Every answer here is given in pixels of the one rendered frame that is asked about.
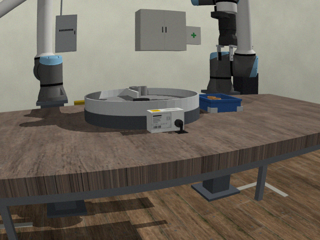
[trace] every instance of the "yellow object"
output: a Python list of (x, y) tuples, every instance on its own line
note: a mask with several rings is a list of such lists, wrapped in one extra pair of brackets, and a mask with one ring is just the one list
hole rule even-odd
[(84, 105), (84, 100), (74, 101), (74, 105)]

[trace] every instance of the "metal table frame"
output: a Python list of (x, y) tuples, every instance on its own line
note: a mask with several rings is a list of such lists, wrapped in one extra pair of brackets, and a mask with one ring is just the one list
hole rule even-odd
[(29, 205), (29, 204), (40, 204), (40, 203), (59, 203), (67, 201), (79, 201), (86, 199), (95, 199), (102, 197), (112, 197), (126, 194), (133, 194), (139, 192), (153, 191), (163, 188), (171, 188), (180, 185), (185, 185), (193, 182), (206, 181), (209, 179), (219, 178), (233, 173), (246, 171), (258, 167), (258, 179), (255, 190), (255, 200), (260, 201), (263, 198), (263, 191), (265, 188), (265, 179), (267, 175), (268, 164), (286, 160), (292, 157), (303, 155), (309, 152), (313, 152), (320, 149), (320, 145), (301, 149), (291, 153), (283, 154), (280, 156), (270, 157), (268, 159), (259, 160), (253, 163), (248, 163), (240, 166), (235, 166), (227, 169), (222, 169), (213, 172), (207, 172), (195, 176), (177, 178), (162, 182), (153, 182), (143, 185), (128, 186), (123, 188), (110, 188), (96, 191), (86, 191), (77, 193), (67, 194), (54, 194), (54, 195), (42, 195), (42, 196), (30, 196), (30, 197), (12, 197), (12, 198), (1, 198), (0, 201), (0, 214), (3, 220), (6, 233), (9, 240), (18, 240), (15, 226), (12, 221), (9, 206), (18, 205)]

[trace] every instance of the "round tray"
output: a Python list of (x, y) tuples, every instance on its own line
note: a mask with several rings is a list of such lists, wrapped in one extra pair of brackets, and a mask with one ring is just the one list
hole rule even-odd
[(149, 101), (133, 101), (129, 96), (118, 95), (125, 89), (93, 92), (84, 97), (86, 122), (113, 129), (147, 129), (147, 110), (182, 108), (184, 124), (199, 119), (199, 94), (190, 90), (148, 88)]

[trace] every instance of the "wooden floor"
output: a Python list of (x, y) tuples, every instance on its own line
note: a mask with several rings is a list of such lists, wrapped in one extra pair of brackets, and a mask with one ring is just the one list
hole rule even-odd
[[(231, 175), (235, 187), (256, 182), (258, 169)], [(320, 240), (320, 151), (268, 166), (266, 182), (208, 202), (191, 185), (85, 200), (88, 215), (47, 218), (46, 204), (10, 207), (20, 240)], [(5, 229), (0, 239), (7, 240)]]

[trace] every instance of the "white robot link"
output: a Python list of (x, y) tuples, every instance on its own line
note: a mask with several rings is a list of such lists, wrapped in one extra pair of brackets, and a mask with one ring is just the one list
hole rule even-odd
[[(210, 54), (210, 81), (202, 92), (258, 94), (258, 56), (252, 49), (249, 0), (191, 0), (191, 3), (215, 5), (211, 17), (219, 21), (219, 44), (217, 52)], [(229, 46), (229, 52), (221, 52), (224, 46)]]

